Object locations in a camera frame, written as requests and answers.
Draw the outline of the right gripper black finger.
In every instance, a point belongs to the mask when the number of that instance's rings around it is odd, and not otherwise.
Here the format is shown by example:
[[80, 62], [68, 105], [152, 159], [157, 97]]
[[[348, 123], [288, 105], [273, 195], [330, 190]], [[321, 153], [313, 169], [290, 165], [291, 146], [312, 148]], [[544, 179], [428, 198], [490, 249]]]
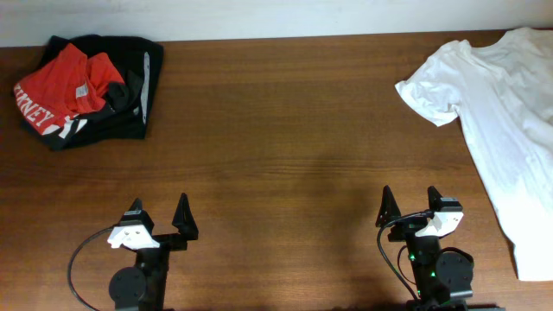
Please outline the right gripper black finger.
[[441, 201], [442, 195], [434, 186], [428, 187], [427, 193], [428, 193], [428, 201], [429, 201], [429, 210], [433, 212], [440, 212], [442, 209], [442, 201]]
[[398, 208], [395, 197], [391, 191], [391, 188], [386, 185], [383, 188], [381, 204], [378, 212], [378, 216], [375, 222], [376, 227], [383, 227], [384, 225], [399, 219], [401, 212]]

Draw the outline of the white t-shirt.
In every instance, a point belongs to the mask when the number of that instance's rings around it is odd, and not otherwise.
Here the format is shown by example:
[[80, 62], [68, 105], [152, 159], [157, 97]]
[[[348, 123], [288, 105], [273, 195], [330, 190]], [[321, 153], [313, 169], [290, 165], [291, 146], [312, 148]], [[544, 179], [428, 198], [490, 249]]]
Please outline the white t-shirt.
[[395, 88], [435, 126], [461, 121], [518, 279], [551, 280], [551, 31], [513, 29], [483, 48], [451, 41]]

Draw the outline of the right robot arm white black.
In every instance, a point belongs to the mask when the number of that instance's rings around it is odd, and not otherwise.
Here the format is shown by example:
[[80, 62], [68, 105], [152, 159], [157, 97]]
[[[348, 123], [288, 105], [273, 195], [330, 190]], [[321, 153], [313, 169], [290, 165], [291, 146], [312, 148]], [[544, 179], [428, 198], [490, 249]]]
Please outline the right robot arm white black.
[[[408, 310], [416, 311], [493, 311], [500, 307], [493, 304], [470, 305], [474, 296], [474, 258], [467, 252], [440, 245], [440, 240], [453, 233], [464, 213], [461, 203], [452, 197], [444, 197], [430, 186], [427, 189], [426, 210], [401, 214], [393, 192], [384, 186], [375, 226], [378, 228], [376, 243], [385, 263], [409, 291], [412, 299], [405, 303]], [[388, 231], [388, 240], [401, 243], [408, 251], [408, 259], [414, 276], [408, 283], [400, 265], [391, 262], [386, 255], [382, 237]]]

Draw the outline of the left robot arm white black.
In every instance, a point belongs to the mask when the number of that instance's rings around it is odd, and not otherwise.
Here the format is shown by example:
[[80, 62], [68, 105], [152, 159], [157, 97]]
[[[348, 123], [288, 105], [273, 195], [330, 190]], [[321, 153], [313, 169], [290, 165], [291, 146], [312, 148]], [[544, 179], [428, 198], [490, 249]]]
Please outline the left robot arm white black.
[[123, 311], [163, 310], [170, 254], [184, 251], [199, 237], [188, 196], [181, 194], [172, 226], [175, 233], [155, 235], [154, 222], [136, 199], [111, 230], [113, 249], [124, 247], [136, 254], [135, 263], [114, 274], [109, 295], [114, 308]]

